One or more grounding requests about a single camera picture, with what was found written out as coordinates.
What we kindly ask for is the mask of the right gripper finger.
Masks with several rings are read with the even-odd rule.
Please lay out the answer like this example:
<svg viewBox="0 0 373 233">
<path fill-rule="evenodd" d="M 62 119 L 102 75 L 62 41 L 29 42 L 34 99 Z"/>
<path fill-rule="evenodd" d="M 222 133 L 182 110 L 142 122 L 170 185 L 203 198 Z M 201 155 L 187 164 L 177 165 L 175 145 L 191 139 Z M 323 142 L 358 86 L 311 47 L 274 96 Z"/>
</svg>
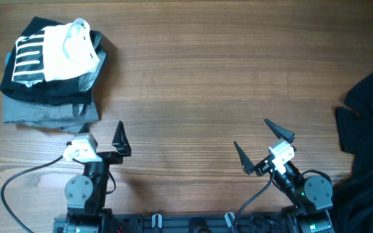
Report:
<svg viewBox="0 0 373 233">
<path fill-rule="evenodd" d="M 241 149 L 236 141 L 234 141 L 234 146 L 236 148 L 236 151 L 238 152 L 243 171 L 247 175 L 252 174 L 255 171 L 254 164 L 251 162 L 250 158 L 245 154 L 243 149 Z"/>
<path fill-rule="evenodd" d="M 284 139 L 288 141 L 289 143 L 293 143 L 293 141 L 295 140 L 294 132 L 276 125 L 274 122 L 270 121 L 268 118 L 265 118 L 264 122 L 278 139 Z"/>
</svg>

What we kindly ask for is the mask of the black t-shirt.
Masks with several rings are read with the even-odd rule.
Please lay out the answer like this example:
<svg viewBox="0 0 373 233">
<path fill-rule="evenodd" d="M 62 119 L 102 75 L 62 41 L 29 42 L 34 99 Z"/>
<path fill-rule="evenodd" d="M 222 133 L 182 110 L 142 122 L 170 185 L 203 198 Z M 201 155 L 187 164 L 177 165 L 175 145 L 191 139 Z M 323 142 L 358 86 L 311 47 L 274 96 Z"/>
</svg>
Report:
<svg viewBox="0 0 373 233">
<path fill-rule="evenodd" d="M 373 232 L 373 73 L 335 108 L 341 150 L 353 156 L 348 179 L 337 184 L 331 213 L 336 232 Z"/>
</svg>

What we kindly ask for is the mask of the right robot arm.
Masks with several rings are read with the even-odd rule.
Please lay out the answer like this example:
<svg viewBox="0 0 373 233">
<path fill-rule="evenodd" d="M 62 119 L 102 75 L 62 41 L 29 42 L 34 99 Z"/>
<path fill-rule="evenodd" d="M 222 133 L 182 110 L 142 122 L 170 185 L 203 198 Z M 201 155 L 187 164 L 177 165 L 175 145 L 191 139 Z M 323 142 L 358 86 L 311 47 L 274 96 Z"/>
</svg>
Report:
<svg viewBox="0 0 373 233">
<path fill-rule="evenodd" d="M 250 197 L 231 217 L 229 228 L 232 232 L 239 231 L 238 221 L 245 208 L 261 196 L 270 186 L 275 186 L 284 193 L 292 205 L 285 207 L 278 215 L 279 221 L 270 221 L 282 232 L 333 232 L 330 219 L 332 203 L 332 180 L 326 173 L 318 170 L 299 172 L 291 160 L 297 149 L 292 145 L 294 132 L 282 128 L 269 119 L 264 122 L 277 137 L 277 141 L 268 147 L 268 156 L 253 164 L 243 149 L 234 142 L 243 171 L 247 175 L 256 174 L 262 177 L 269 175 L 267 184 Z"/>
</svg>

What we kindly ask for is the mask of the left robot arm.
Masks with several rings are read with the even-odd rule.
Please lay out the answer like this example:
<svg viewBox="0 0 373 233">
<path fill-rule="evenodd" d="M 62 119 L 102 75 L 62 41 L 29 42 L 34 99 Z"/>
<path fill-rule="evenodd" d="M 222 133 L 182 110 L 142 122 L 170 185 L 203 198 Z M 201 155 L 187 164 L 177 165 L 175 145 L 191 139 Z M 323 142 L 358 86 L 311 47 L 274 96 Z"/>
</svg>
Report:
<svg viewBox="0 0 373 233">
<path fill-rule="evenodd" d="M 111 145 L 114 151 L 97 152 L 94 136 L 78 133 L 67 143 L 63 158 L 84 166 L 83 173 L 72 177 L 65 186 L 67 215 L 56 218 L 53 231 L 57 233 L 122 232 L 122 227 L 110 208 L 105 208 L 108 181 L 113 181 L 109 167 L 122 164 L 124 157 L 131 156 L 123 122 L 117 128 Z"/>
</svg>

